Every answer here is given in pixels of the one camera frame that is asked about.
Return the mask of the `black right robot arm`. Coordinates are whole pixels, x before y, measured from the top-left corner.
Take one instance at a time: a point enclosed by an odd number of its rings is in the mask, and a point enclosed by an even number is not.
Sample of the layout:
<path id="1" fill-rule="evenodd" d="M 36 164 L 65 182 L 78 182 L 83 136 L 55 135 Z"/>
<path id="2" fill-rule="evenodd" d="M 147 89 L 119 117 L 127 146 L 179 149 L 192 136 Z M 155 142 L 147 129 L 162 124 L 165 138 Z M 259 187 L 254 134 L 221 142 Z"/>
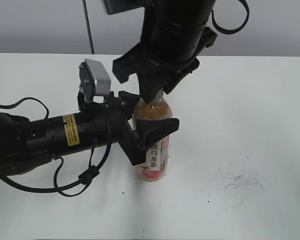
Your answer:
<path id="1" fill-rule="evenodd" d="M 146 103 L 159 90 L 171 93 L 199 67 L 199 53 L 216 40 L 206 26 L 214 5 L 213 0 L 154 0 L 144 9 L 139 43 L 113 61 L 118 81 L 125 83 L 136 74 Z"/>

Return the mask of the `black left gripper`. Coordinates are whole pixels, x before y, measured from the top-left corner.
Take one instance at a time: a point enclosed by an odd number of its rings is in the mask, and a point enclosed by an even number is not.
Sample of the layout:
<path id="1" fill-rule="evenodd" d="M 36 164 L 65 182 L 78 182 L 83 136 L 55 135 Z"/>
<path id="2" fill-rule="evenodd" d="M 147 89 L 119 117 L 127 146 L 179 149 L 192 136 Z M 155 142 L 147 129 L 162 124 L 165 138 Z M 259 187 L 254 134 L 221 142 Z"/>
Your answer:
<path id="1" fill-rule="evenodd" d="M 136 131 L 128 120 L 141 99 L 138 94 L 119 91 L 115 97 L 111 91 L 102 103 L 85 103 L 78 94 L 78 133 L 80 144 L 87 149 L 119 143 L 133 166 L 146 161 L 146 152 L 157 142 L 179 129 L 178 118 L 136 121 Z"/>

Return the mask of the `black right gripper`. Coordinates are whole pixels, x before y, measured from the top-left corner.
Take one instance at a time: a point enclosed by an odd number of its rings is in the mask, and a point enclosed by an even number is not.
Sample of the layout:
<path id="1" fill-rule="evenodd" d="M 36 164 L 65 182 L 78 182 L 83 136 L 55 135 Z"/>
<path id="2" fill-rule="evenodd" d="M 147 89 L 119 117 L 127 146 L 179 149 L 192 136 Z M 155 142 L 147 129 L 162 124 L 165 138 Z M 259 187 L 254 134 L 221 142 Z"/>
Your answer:
<path id="1" fill-rule="evenodd" d="M 150 103 L 161 90 L 167 95 L 170 94 L 199 65 L 199 60 L 194 56 L 181 63 L 165 60 L 138 43 L 113 61 L 112 72 L 120 83 L 127 82 L 131 74 L 136 74 L 139 95 L 146 103 Z"/>

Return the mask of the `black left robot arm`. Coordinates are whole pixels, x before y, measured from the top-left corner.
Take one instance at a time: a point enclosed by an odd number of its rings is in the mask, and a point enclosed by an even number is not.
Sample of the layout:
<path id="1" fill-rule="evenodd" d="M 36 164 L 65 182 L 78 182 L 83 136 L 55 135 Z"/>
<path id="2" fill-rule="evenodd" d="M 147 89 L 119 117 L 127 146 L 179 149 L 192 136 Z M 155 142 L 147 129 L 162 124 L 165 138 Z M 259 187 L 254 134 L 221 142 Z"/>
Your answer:
<path id="1" fill-rule="evenodd" d="M 146 160 L 147 151 L 176 132 L 177 118 L 129 120 L 140 97 L 126 91 L 107 96 L 102 103 L 86 103 L 78 95 L 80 111 L 30 121 L 0 112 L 0 174 L 25 174 L 53 159 L 118 143 L 133 166 Z"/>

